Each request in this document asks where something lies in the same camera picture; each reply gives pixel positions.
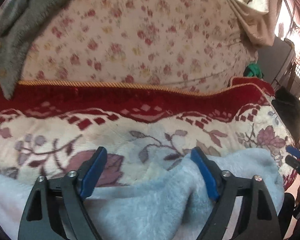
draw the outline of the gray fuzzy fabric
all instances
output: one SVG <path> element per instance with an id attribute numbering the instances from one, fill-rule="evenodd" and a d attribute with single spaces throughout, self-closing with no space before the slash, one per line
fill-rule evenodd
<path id="1" fill-rule="evenodd" d="M 45 21 L 68 0 L 10 0 L 0 18 L 0 85 L 10 99 L 31 43 Z"/>
<path id="2" fill-rule="evenodd" d="M 208 158 L 237 177 L 261 175 L 277 213 L 280 211 L 283 178 L 268 151 L 247 149 L 225 158 Z M 0 225 L 12 240 L 17 239 L 30 191 L 29 185 L 0 175 Z M 189 155 L 157 179 L 126 187 L 96 188 L 84 204 L 103 240 L 195 240 L 213 209 L 202 175 Z M 239 210 L 240 204 L 235 205 L 234 213 L 238 215 Z M 232 233 L 235 224 L 228 225 Z"/>

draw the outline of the light blue blanket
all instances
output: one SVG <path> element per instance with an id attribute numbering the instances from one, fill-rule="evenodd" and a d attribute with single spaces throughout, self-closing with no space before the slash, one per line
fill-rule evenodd
<path id="1" fill-rule="evenodd" d="M 277 213 L 280 211 L 283 179 L 268 151 L 247 149 L 225 158 L 208 158 L 237 177 L 262 176 Z M 12 240 L 17 239 L 30 191 L 30 186 L 0 175 L 0 224 Z M 85 207 L 104 240 L 195 240 L 213 209 L 213 202 L 208 198 L 198 167 L 187 155 L 178 166 L 155 180 L 96 188 L 85 201 Z M 233 213 L 238 214 L 239 210 L 240 205 L 235 206 Z M 234 226 L 235 223 L 228 225 L 229 232 Z"/>

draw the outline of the metal screw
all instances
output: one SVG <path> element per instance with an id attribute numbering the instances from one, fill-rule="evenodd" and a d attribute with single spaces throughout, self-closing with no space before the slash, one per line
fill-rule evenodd
<path id="1" fill-rule="evenodd" d="M 253 178 L 256 180 L 256 181 L 262 181 L 262 177 L 260 175 L 254 175 Z"/>
<path id="2" fill-rule="evenodd" d="M 44 181 L 44 179 L 45 179 L 45 177 L 44 177 L 44 176 L 39 176 L 39 177 L 38 177 L 38 182 L 43 182 L 43 181 Z"/>
<path id="3" fill-rule="evenodd" d="M 76 171 L 69 171 L 69 172 L 68 172 L 68 176 L 69 176 L 70 178 L 75 177 L 75 176 L 77 176 L 77 172 L 76 172 Z"/>
<path id="4" fill-rule="evenodd" d="M 226 171 L 226 170 L 224 170 L 224 171 L 222 171 L 222 176 L 224 176 L 224 177 L 230 177 L 231 176 L 231 172 L 230 171 Z"/>

